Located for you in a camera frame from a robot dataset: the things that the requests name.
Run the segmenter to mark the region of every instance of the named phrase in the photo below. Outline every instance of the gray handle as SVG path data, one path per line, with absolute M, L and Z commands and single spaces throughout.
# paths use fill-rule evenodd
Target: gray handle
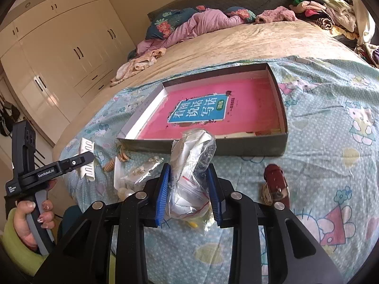
M 35 193 L 34 199 L 31 197 L 25 198 L 25 200 L 33 201 L 36 203 L 35 210 L 26 216 L 26 221 L 29 225 L 30 231 L 33 234 L 34 239 L 37 242 L 39 252 L 41 255 L 48 255 L 54 247 L 54 236 L 51 229 L 42 229 L 41 224 L 37 222 L 37 219 L 41 213 L 44 212 L 42 203 L 47 199 L 47 191 L 40 190 Z M 47 235 L 50 240 L 46 240 L 44 231 L 47 231 Z

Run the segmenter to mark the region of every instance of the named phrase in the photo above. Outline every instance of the pillow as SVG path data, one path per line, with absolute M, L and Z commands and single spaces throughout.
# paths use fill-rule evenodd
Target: pillow
M 177 27 L 187 22 L 197 9 L 171 9 L 160 13 L 151 23 L 146 32 L 146 40 L 166 39 Z
M 224 14 L 227 15 L 228 17 L 237 15 L 241 19 L 243 19 L 245 23 L 252 23 L 255 21 L 255 18 L 256 18 L 255 14 L 251 10 L 248 10 L 240 6 L 229 7 L 224 12 Z

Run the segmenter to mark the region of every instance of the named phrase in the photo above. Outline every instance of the cardboard box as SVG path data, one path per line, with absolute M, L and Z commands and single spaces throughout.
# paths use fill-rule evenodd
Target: cardboard box
M 270 66 L 230 67 L 161 83 L 117 138 L 130 151 L 170 154 L 173 140 L 194 128 L 215 135 L 216 155 L 282 155 L 287 118 Z

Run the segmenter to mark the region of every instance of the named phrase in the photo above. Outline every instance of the painted fingernail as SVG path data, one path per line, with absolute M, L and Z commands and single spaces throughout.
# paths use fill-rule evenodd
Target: painted fingernail
M 34 202 L 28 202 L 28 207 L 34 209 L 36 207 L 36 204 Z

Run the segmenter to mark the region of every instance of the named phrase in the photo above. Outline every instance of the pink fluffy cloth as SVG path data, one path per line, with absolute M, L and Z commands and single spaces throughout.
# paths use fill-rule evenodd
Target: pink fluffy cloth
M 277 21 L 296 21 L 297 18 L 292 10 L 279 6 L 274 10 L 265 10 L 255 19 L 256 23 L 270 23 Z

